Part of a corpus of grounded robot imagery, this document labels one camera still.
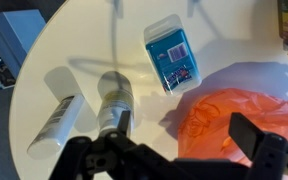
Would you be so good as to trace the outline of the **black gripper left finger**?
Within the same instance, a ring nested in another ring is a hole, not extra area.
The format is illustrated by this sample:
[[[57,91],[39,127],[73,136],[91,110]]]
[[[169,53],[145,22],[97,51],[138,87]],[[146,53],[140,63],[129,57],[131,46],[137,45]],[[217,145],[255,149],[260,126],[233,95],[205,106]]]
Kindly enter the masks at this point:
[[[131,112],[130,111],[123,111],[121,113],[117,129],[123,135],[129,136],[130,132],[131,132],[130,126],[131,126]]]

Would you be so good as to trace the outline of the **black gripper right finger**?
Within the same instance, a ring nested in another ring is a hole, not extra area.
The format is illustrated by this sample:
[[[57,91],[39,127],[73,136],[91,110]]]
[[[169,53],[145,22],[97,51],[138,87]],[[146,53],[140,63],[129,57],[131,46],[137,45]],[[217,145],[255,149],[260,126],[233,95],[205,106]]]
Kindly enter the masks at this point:
[[[247,117],[237,112],[231,114],[228,133],[249,160],[255,157],[265,135]]]

